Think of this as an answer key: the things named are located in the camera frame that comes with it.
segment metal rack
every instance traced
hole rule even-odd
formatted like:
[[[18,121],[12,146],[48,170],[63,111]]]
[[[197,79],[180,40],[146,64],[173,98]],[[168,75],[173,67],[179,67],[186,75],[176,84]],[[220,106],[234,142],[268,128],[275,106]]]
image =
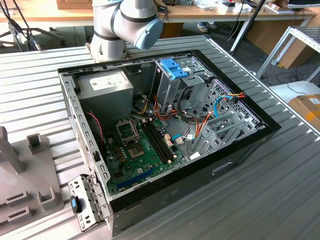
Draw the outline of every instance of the metal rack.
[[[279,56],[274,59],[277,52],[283,47],[283,45],[287,42],[287,39],[292,36],[286,46],[283,48]],[[287,53],[288,49],[291,47],[292,43],[295,39],[299,39],[300,41],[307,44],[309,47],[316,50],[320,53],[320,27],[319,26],[289,26],[279,42],[276,44],[269,57],[265,60],[260,70],[257,72],[256,77],[260,79],[262,75],[265,73],[268,65],[272,63],[273,65],[278,64],[278,62],[283,58],[283,56]],[[307,81],[311,81],[318,73],[320,72],[320,66],[315,70],[310,77],[308,77]]]

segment red wire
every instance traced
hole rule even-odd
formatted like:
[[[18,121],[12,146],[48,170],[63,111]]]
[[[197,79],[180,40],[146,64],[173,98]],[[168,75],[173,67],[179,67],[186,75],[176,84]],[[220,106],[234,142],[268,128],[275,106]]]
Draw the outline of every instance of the red wire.
[[[96,118],[96,116],[93,115],[92,113],[86,112],[86,114],[88,114],[88,115],[90,115],[91,117],[93,117],[93,118],[96,120],[96,123],[97,123],[98,126],[99,126],[100,135],[101,135],[101,153],[102,153],[102,152],[103,152],[103,145],[104,145],[104,135],[103,135],[103,133],[102,133],[102,128],[101,128],[100,122],[99,122],[98,118]]]

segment shoe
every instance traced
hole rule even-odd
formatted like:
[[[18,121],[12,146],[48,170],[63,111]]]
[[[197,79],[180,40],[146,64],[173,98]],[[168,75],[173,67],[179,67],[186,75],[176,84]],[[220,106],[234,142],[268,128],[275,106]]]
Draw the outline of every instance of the shoe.
[[[209,32],[206,24],[204,24],[204,23],[198,23],[196,26],[197,26],[198,29],[199,29],[201,32],[203,32],[203,33],[206,33],[206,34],[207,34],[207,33]]]
[[[210,28],[212,28],[213,30],[218,30],[218,26],[216,25],[216,23],[214,21],[210,21],[208,22]]]

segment blue drive bay latch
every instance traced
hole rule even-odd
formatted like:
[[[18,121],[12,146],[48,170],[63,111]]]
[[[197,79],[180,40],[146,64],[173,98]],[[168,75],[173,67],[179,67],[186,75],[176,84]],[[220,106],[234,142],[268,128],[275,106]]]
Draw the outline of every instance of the blue drive bay latch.
[[[172,58],[162,59],[160,63],[162,64],[163,68],[171,74],[173,79],[182,79],[189,76],[189,73],[183,71],[180,65]]]

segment open computer case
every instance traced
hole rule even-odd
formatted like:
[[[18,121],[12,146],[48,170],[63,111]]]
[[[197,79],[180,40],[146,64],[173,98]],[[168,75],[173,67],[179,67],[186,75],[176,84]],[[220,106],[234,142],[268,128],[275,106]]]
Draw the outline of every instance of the open computer case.
[[[242,164],[280,126],[199,50],[58,70],[88,174],[79,227],[113,236]]]

